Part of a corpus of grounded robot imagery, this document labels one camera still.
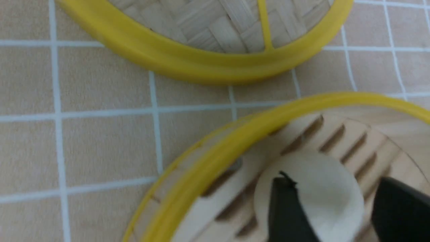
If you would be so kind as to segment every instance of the bamboo steamer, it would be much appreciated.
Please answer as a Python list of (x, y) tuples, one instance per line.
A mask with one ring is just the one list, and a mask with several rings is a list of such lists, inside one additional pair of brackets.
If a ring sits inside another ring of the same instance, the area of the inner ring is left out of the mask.
[(353, 0), (57, 0), (106, 47), (146, 69), (210, 85), (263, 81), (339, 32)]
[[(311, 30), (334, 0), (267, 0), (273, 47)], [(221, 53), (265, 49), (257, 0), (110, 0), (140, 24), (179, 43)]]
[[(402, 104), (402, 101), (385, 97), (381, 100)], [(414, 107), (414, 110), (410, 110), (411, 113), (425, 112), (423, 117), (426, 115), (426, 121), (430, 121), (430, 112), (412, 104), (404, 107)], [(273, 113), (266, 114), (273, 116), (281, 110), (283, 109), (278, 108)], [(185, 153), (180, 161), (175, 162), (147, 194), (130, 223), (124, 242), (147, 239), (147, 233), (154, 229), (151, 227), (156, 222), (154, 215), (158, 215), (163, 205), (169, 203), (166, 201), (171, 199), (169, 195), (174, 187), (180, 186), (180, 180), (188, 172), (198, 169), (201, 164), (199, 160), (204, 159), (212, 148), (256, 119), (258, 116), (247, 117), (208, 136)], [(364, 222), (355, 241), (377, 242), (370, 216), (380, 178), (394, 177), (430, 195), (427, 180), (430, 176), (427, 162), (430, 155), (427, 147), (429, 142), (430, 127), (425, 122), (385, 107), (359, 105), (302, 115), (274, 128), (272, 132), (266, 132), (262, 139), (236, 159), (235, 169), (215, 174), (216, 179), (205, 187), (181, 217), (171, 241), (266, 241), (267, 235), (255, 219), (255, 181), (276, 158), (292, 151), (311, 149), (339, 160), (355, 176), (365, 200)]]

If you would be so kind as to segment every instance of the white grout line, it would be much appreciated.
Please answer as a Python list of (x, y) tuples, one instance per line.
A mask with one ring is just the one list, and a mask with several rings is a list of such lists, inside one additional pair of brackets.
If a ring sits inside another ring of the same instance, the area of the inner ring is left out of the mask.
[(325, 46), (322, 48), (326, 51), (374, 51), (374, 52), (430, 52), (430, 48), (420, 47), (373, 47), (373, 46)]
[(58, 163), (58, 183), (59, 183), (60, 198), (61, 198), (61, 217), (63, 222), (63, 240), (64, 242), (71, 242), (71, 233), (70, 233), (70, 224), (69, 224), (69, 207), (68, 207), (68, 201), (67, 201), (66, 170), (65, 170), (65, 164), (64, 164), (64, 153), (63, 153), (61, 91), (60, 91), (60, 83), (58, 80), (58, 49), (56, 46), (57, 23), (55, 19), (54, 0), (49, 0), (49, 23), (50, 23), (50, 35), (51, 35), (52, 90), (53, 90), (54, 108), (55, 108), (55, 139), (56, 139), (57, 163)]
[(236, 108), (236, 100), (234, 98), (234, 90), (233, 86), (228, 86), (228, 96), (230, 98), (231, 103), (231, 118), (237, 120), (237, 108)]
[(157, 172), (158, 174), (163, 173), (163, 151), (161, 147), (161, 133), (160, 133), (160, 117), (159, 109), (157, 104), (157, 87), (155, 84), (155, 75), (152, 71), (149, 74), (149, 89), (152, 104), (152, 117), (154, 120), (154, 136), (155, 136), (155, 153), (157, 155)]
[(221, 110), (230, 109), (231, 104), (206, 104), (206, 105), (188, 105), (188, 106), (166, 106), (159, 107), (161, 113), (171, 112), (193, 112), (193, 111), (206, 111), (206, 110)]
[(354, 92), (356, 92), (357, 91), (357, 85), (355, 84), (354, 75), (352, 74), (351, 61), (350, 61), (349, 52), (347, 49), (347, 46), (348, 46), (347, 35), (346, 35), (344, 25), (342, 25), (341, 34), (342, 34), (342, 42), (344, 43), (344, 48), (345, 48), (345, 59), (347, 61), (348, 76), (349, 76), (349, 79), (351, 82), (351, 87), (354, 90)]
[(152, 108), (143, 109), (109, 109), (109, 110), (94, 110), (83, 112), (63, 112), (62, 118), (95, 118), (95, 117), (115, 117), (126, 115), (143, 115), (151, 114)]
[(418, 9), (425, 8), (425, 6), (422, 4), (413, 4), (413, 3), (398, 3), (398, 2), (372, 1), (372, 0), (355, 0), (354, 2), (360, 3), (360, 4), (371, 4), (371, 5), (381, 5), (381, 6), (394, 6), (394, 7), (418, 8)]
[(427, 21), (427, 27), (430, 31), (430, 17), (429, 17), (429, 10), (427, 8), (427, 0), (423, 0), (424, 6), (426, 9), (424, 9), (425, 15), (426, 15), (426, 21)]
[[(80, 194), (87, 192), (99, 192), (104, 190), (119, 189), (130, 186), (139, 186), (153, 183), (158, 177), (141, 177), (135, 179), (119, 180), (106, 183), (95, 183), (82, 186), (73, 186), (67, 188), (67, 194)], [(51, 197), (61, 197), (61, 192), (58, 189), (45, 190), (38, 192), (16, 193), (0, 196), (0, 204), (26, 202), (32, 200), (40, 200)]]
[(406, 93), (407, 97), (430, 97), (430, 92)]
[(67, 189), (67, 194), (77, 194), (86, 192), (99, 192), (104, 190), (119, 189), (129, 186), (139, 186), (153, 183), (157, 180), (157, 177), (142, 177), (136, 179), (119, 180), (106, 183), (89, 184), (83, 186), (73, 186)]
[(60, 196), (59, 190), (46, 190), (39, 192), (16, 193), (0, 196), (0, 204), (26, 202), (31, 200), (46, 199)]
[(97, 41), (57, 41), (59, 47), (104, 47), (104, 45)]
[(0, 46), (14, 47), (50, 47), (50, 40), (0, 40)]
[[(430, 96), (430, 92), (428, 93), (416, 92), (416, 93), (405, 93), (405, 94), (406, 96)], [(390, 95), (404, 95), (404, 94), (389, 93), (386, 95), (390, 96)], [(235, 103), (235, 106), (236, 108), (270, 107), (270, 106), (282, 105), (289, 101), (237, 102)], [(205, 111), (205, 110), (223, 110), (223, 109), (230, 109), (230, 108), (231, 108), (231, 104), (167, 106), (167, 107), (159, 107), (158, 112), (159, 113), (198, 112), (198, 111)], [(153, 112), (152, 108), (64, 112), (64, 113), (61, 113), (61, 118), (67, 119), (67, 118), (116, 117), (116, 116), (124, 116), (124, 115), (144, 115), (144, 114), (151, 114), (152, 112)], [(5, 115), (5, 116), (0, 116), (0, 123), (55, 120), (57, 116), (58, 115), (56, 114)]]
[(260, 107), (272, 107), (279, 106), (282, 104), (286, 104), (289, 101), (267, 101), (267, 102), (244, 102), (244, 103), (236, 103), (236, 107), (238, 108), (260, 108)]
[(54, 120), (55, 114), (0, 116), (0, 123)]
[[(386, 0), (383, 0), (383, 3), (384, 3), (385, 20), (387, 22), (388, 37), (390, 38), (390, 46), (392, 48), (394, 48), (393, 33), (391, 32), (391, 22), (390, 22), (390, 16), (388, 14), (388, 8), (386, 5)], [(406, 95), (405, 85), (403, 85), (402, 76), (400, 74), (396, 52), (394, 50), (392, 50), (391, 53), (393, 55), (394, 69), (396, 71), (397, 80), (399, 82), (400, 88), (401, 88), (402, 93), (403, 93), (403, 98), (404, 98), (404, 100), (408, 100), (408, 97)]]
[(295, 68), (291, 70), (291, 76), (293, 78), (294, 87), (296, 89), (296, 96), (297, 98), (301, 98), (301, 90), (300, 90), (300, 85), (298, 84), (297, 73)]

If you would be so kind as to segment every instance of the dough circle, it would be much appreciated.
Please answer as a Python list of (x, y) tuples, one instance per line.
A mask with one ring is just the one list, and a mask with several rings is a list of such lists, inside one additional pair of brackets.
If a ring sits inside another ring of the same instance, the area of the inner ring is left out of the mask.
[(297, 182), (301, 205), (321, 242), (354, 240), (364, 215), (360, 187), (340, 161), (316, 151), (284, 155), (260, 176), (254, 209), (259, 227), (266, 234), (272, 180), (280, 176), (279, 171)]

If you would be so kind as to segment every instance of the yellow support bar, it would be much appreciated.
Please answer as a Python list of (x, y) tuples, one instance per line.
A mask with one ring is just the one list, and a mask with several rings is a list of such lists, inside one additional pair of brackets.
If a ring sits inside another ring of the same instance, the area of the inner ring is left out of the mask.
[(263, 29), (263, 39), (266, 46), (266, 51), (273, 50), (272, 38), (270, 36), (270, 24), (267, 13), (266, 0), (257, 0), (258, 10), (260, 12), (261, 28)]

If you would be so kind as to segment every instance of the woven bamboo lid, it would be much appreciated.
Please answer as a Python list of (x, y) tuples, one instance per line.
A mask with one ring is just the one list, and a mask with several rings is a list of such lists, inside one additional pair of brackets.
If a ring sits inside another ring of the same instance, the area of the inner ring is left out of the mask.
[[(135, 21), (174, 41), (220, 53), (256, 53), (265, 44), (258, 0), (109, 0)], [(310, 31), (334, 0), (266, 0), (273, 47)]]

